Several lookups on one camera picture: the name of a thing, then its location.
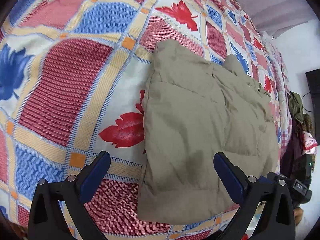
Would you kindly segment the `red blue leaf patterned quilt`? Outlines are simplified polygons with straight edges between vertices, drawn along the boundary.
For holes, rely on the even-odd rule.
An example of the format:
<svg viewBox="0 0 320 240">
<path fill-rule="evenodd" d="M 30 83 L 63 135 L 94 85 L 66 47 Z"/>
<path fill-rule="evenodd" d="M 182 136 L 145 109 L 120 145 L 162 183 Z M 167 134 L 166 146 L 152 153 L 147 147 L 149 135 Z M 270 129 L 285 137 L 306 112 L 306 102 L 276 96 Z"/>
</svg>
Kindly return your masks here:
<svg viewBox="0 0 320 240">
<path fill-rule="evenodd" d="M 173 39 L 222 63 L 235 55 L 279 101 L 261 37 L 236 0 L 18 0 L 1 26 L 1 211 L 27 226 L 37 182 L 61 181 L 107 151 L 111 167 L 86 205 L 109 239 L 203 239 L 231 207 L 187 225 L 137 218 L 145 159 L 141 97 L 151 55 Z"/>
</svg>

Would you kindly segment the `pink floral blanket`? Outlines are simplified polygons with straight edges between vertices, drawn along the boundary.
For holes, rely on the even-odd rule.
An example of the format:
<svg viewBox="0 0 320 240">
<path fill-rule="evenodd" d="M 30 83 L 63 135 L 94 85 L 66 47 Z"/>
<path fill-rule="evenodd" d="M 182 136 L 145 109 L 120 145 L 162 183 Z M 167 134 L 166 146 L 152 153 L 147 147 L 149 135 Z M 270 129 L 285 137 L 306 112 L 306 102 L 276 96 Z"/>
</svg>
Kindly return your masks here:
<svg viewBox="0 0 320 240">
<path fill-rule="evenodd" d="M 283 57 L 276 47 L 275 42 L 265 31 L 259 32 L 265 49 L 265 55 L 271 64 L 273 76 L 276 85 L 276 94 L 279 102 L 279 116 L 281 129 L 281 150 L 282 158 L 287 150 L 289 140 L 292 135 L 292 118 L 289 111 L 289 80 L 287 77 L 287 69 Z"/>
</svg>

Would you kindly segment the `olive green garment pile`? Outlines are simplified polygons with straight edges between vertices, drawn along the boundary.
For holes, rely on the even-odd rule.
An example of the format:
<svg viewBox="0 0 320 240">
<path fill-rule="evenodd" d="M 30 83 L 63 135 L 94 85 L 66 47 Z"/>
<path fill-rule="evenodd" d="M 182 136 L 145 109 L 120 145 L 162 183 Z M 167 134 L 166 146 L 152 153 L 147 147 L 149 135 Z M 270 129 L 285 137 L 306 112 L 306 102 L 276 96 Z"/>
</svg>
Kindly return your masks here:
<svg viewBox="0 0 320 240">
<path fill-rule="evenodd" d="M 302 124 L 304 122 L 303 104 L 299 94 L 290 91 L 289 93 L 289 111 L 294 119 Z"/>
</svg>

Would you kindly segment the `khaki quilted puffer jacket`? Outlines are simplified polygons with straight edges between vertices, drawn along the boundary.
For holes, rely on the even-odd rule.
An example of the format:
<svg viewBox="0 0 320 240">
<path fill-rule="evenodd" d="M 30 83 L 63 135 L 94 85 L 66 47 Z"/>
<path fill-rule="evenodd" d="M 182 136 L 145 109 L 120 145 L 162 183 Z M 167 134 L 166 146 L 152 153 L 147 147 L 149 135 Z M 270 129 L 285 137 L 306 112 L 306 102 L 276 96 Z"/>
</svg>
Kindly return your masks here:
<svg viewBox="0 0 320 240">
<path fill-rule="evenodd" d="M 213 167 L 218 152 L 247 175 L 274 171 L 279 145 L 270 101 L 234 55 L 216 64 L 177 41 L 158 42 L 142 101 L 147 163 L 137 217 L 184 225 L 231 207 Z"/>
</svg>

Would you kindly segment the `black monitor on wall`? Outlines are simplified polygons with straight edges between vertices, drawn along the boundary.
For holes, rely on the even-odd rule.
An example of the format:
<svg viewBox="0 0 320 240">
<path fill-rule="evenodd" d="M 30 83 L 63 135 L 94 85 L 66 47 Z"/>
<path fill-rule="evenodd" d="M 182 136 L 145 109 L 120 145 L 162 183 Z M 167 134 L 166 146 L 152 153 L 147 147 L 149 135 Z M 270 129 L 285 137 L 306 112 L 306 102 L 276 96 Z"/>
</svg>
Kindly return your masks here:
<svg viewBox="0 0 320 240">
<path fill-rule="evenodd" d="M 319 144 L 320 137 L 320 69 L 306 72 L 306 79 L 313 105 L 313 115 L 315 119 L 315 136 Z"/>
</svg>

